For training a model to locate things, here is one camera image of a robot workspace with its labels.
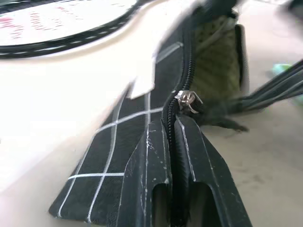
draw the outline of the white floor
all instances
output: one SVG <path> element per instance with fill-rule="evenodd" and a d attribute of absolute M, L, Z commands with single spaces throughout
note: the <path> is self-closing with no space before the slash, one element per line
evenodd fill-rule
<path fill-rule="evenodd" d="M 302 36 L 296 35 L 293 25 L 277 18 L 275 13 L 276 6 L 262 2 L 250 2 L 242 9 L 240 23 L 246 27 L 252 89 L 268 80 L 273 64 L 294 63 L 303 57 Z M 259 114 L 238 118 L 250 128 L 249 133 L 203 129 L 229 165 L 254 227 L 303 223 L 302 109 L 284 101 Z M 81 135 L 55 147 L 50 155 L 0 192 L 0 226 L 87 226 L 56 220 L 47 210 L 98 124 L 99 121 L 93 122 Z"/>

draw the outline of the metal zipper slider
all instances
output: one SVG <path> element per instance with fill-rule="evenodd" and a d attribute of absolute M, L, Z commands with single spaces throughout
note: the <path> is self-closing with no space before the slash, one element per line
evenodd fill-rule
<path fill-rule="evenodd" d="M 175 96 L 175 98 L 179 102 L 179 107 L 181 111 L 186 108 L 189 108 L 189 110 L 194 114 L 198 114 L 199 112 L 194 110 L 191 104 L 196 99 L 198 99 L 200 103 L 203 104 L 202 100 L 197 96 L 197 94 L 194 91 L 188 91 L 188 90 L 179 91 L 178 94 Z"/>

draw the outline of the black plaid fabric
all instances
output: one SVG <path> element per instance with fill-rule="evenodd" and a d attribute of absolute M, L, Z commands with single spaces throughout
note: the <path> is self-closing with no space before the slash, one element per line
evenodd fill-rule
<path fill-rule="evenodd" d="M 158 56 L 182 41 L 182 31 L 177 29 Z M 161 118 L 162 108 L 182 75 L 183 48 L 179 45 L 157 63 L 153 91 L 134 100 L 120 100 L 51 205 L 53 216 L 115 224 L 125 166 L 147 124 Z"/>

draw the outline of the olive green fabric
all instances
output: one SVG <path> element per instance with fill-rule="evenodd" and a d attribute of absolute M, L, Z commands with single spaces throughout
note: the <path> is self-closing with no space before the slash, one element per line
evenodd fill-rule
<path fill-rule="evenodd" d="M 226 22 L 227 17 L 222 16 L 195 31 L 196 68 L 191 90 L 202 99 L 226 100 L 240 92 L 235 30 L 222 31 L 220 36 L 215 34 Z M 205 46 L 211 39 L 214 41 Z"/>

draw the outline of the green textured pouch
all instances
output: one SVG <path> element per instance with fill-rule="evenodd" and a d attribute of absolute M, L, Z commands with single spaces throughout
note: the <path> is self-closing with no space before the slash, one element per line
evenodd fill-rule
<path fill-rule="evenodd" d="M 222 101 L 248 92 L 244 28 L 234 17 L 198 25 L 195 59 L 191 90 L 202 99 Z"/>

